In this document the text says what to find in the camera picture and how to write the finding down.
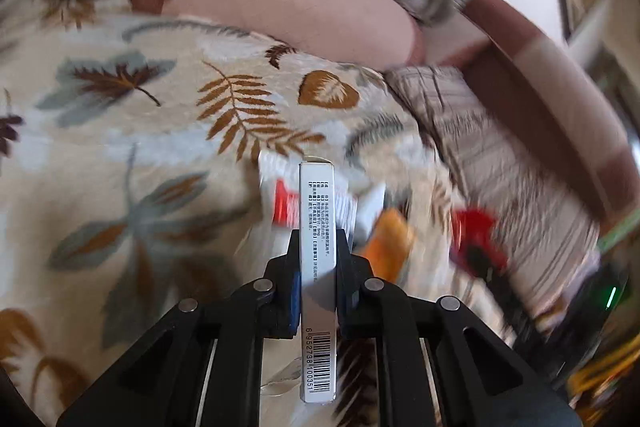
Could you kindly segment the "red white wrapper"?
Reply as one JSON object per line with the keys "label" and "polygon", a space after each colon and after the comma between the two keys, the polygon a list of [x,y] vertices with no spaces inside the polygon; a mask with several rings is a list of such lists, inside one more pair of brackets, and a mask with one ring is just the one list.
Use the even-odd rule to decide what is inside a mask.
{"label": "red white wrapper", "polygon": [[[299,228],[299,162],[273,152],[258,155],[259,185],[262,194],[262,217],[272,225]],[[354,231],[357,199],[348,191],[347,179],[335,173],[335,221],[347,234]]]}

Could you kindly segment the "white barcode box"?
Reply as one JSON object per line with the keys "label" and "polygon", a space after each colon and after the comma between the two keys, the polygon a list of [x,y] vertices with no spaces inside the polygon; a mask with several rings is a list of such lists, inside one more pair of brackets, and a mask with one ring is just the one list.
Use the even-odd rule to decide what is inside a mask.
{"label": "white barcode box", "polygon": [[299,264],[302,298],[302,400],[324,404],[336,394],[334,167],[299,166]]}

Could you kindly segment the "orange medicine box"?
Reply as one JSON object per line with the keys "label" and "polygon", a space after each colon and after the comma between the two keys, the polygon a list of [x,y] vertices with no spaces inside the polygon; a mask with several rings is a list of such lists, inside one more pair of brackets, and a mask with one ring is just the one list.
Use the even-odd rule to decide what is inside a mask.
{"label": "orange medicine box", "polygon": [[385,209],[357,255],[366,258],[375,277],[397,283],[410,256],[416,233],[395,208]]}

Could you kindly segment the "red black trash piece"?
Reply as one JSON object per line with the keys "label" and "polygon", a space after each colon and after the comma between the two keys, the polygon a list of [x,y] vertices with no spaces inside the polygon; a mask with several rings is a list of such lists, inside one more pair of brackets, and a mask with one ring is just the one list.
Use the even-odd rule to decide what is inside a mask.
{"label": "red black trash piece", "polygon": [[458,268],[476,279],[501,275],[508,258],[492,241],[497,220],[480,208],[457,209],[451,213],[452,242],[449,257]]}

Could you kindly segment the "striped beige quilted pillow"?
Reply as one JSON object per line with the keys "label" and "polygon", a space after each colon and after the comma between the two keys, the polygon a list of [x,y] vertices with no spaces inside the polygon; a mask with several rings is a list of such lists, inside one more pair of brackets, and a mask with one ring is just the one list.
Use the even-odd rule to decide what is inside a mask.
{"label": "striped beige quilted pillow", "polygon": [[404,67],[385,80],[436,143],[468,205],[495,218],[491,239],[508,257],[514,291],[551,331],[599,268],[596,219],[480,103],[459,69]]}

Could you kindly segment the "white ointment tube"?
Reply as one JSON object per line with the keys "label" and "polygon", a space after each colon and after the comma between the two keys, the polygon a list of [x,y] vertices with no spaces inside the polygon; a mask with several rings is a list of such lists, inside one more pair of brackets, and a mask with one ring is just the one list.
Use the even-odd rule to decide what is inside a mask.
{"label": "white ointment tube", "polygon": [[358,197],[356,220],[352,239],[357,245],[367,242],[374,225],[384,209],[386,184],[378,183]]}

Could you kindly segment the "brown pink upholstered headboard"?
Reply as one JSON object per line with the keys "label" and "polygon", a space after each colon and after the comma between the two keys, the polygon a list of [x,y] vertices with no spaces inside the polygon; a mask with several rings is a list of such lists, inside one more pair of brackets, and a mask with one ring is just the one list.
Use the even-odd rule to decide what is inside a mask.
{"label": "brown pink upholstered headboard", "polygon": [[601,223],[639,211],[639,169],[610,102],[567,49],[503,0],[471,0],[423,31],[425,61],[456,66],[477,98]]}

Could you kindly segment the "floral leaf pattern blanket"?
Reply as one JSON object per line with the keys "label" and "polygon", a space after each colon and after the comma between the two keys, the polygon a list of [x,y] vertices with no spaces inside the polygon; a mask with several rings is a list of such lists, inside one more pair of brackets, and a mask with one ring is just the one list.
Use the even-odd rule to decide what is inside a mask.
{"label": "floral leaf pattern blanket", "polygon": [[461,198],[380,74],[129,0],[1,0],[1,365],[54,425],[183,298],[227,297],[283,254],[261,157],[331,161],[416,231],[399,285],[458,297],[506,335],[449,260]]}

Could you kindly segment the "pink bed pillow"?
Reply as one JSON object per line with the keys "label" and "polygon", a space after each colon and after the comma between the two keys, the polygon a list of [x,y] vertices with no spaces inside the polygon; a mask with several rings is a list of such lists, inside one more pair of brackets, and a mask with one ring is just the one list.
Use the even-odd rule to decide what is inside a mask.
{"label": "pink bed pillow", "polygon": [[143,13],[195,16],[270,36],[334,62],[418,65],[424,39],[394,0],[131,0]]}

